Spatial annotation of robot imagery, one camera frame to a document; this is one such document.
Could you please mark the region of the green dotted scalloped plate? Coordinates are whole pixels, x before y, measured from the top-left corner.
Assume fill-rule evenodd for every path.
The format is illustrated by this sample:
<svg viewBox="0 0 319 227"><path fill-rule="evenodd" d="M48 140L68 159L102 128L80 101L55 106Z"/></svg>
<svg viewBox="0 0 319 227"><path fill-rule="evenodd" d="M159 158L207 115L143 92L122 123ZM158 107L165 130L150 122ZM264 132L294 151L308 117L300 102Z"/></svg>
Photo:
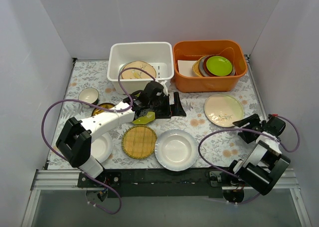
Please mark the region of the green dotted scalloped plate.
<svg viewBox="0 0 319 227"><path fill-rule="evenodd" d="M139 117L138 119L134 120L132 123L135 125L146 125L149 122L154 121L155 118L156 118L155 112L150 111L146 114L146 116Z"/></svg>

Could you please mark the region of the beige bird pattern plate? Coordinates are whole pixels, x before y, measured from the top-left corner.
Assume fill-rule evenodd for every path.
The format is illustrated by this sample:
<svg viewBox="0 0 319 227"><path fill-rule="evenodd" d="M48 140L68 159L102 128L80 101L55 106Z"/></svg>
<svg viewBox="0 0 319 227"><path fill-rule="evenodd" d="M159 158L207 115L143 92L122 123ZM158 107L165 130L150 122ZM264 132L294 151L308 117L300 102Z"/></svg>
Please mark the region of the beige bird pattern plate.
<svg viewBox="0 0 319 227"><path fill-rule="evenodd" d="M147 79L150 78L149 75L142 72L146 71L152 77L157 77L157 72L155 68L147 62L144 61L133 61L125 64L122 69L124 72L121 74L122 79Z"/></svg>

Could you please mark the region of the white watermelon pattern plate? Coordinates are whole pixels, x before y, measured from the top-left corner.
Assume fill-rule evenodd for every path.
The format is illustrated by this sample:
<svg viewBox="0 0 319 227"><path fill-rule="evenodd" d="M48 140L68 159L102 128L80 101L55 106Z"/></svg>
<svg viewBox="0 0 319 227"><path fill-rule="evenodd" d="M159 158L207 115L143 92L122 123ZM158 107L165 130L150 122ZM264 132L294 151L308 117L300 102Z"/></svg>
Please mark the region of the white watermelon pattern plate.
<svg viewBox="0 0 319 227"><path fill-rule="evenodd" d="M126 67L127 64L128 64L128 63L124 64L124 65L120 68L120 70L119 70L119 73L121 74L121 75L120 75L120 79L124 79L123 74L122 74L122 71L124 70L124 68Z"/></svg>

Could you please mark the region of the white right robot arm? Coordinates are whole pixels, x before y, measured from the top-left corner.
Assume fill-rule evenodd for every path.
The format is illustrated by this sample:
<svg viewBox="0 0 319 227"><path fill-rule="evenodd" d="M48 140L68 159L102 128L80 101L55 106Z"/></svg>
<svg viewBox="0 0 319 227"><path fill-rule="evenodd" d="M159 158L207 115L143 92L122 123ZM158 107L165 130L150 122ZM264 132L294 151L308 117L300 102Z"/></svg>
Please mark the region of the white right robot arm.
<svg viewBox="0 0 319 227"><path fill-rule="evenodd" d="M279 148L279 136L286 123L276 116L269 115L268 120L260 120L253 114L242 120L233 122L239 128L238 136L247 144L255 143L246 159L233 161L226 172L226 182L232 186L244 181L261 195L266 195L274 187L291 160L282 154Z"/></svg>

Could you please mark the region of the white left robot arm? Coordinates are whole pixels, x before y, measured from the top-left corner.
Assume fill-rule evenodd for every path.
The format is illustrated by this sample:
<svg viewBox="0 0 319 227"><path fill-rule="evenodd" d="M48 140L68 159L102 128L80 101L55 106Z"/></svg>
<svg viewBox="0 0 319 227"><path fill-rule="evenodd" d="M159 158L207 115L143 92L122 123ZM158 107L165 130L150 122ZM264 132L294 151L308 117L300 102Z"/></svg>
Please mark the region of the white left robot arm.
<svg viewBox="0 0 319 227"><path fill-rule="evenodd" d="M106 175L101 163L91 154L92 143L110 130L145 117L150 112L155 114L156 119L185 117L179 93L174 92L173 97L174 103L170 103L165 86L150 81L144 90L133 92L108 111L82 120L68 119L56 146L72 167L89 175L93 186L101 187L105 184Z"/></svg>

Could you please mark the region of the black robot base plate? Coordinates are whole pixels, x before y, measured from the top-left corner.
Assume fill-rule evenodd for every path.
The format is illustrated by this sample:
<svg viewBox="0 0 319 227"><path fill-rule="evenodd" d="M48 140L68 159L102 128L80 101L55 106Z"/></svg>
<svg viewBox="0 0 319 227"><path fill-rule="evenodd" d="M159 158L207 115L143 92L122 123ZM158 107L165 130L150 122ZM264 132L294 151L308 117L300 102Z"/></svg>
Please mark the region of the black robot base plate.
<svg viewBox="0 0 319 227"><path fill-rule="evenodd" d="M108 185L121 197L188 197L204 196L226 199L229 202L244 200L244 182L213 168L190 168L173 172L167 169L112 169L105 170L98 182L80 173L77 187L96 190L100 201L117 195L105 189Z"/></svg>

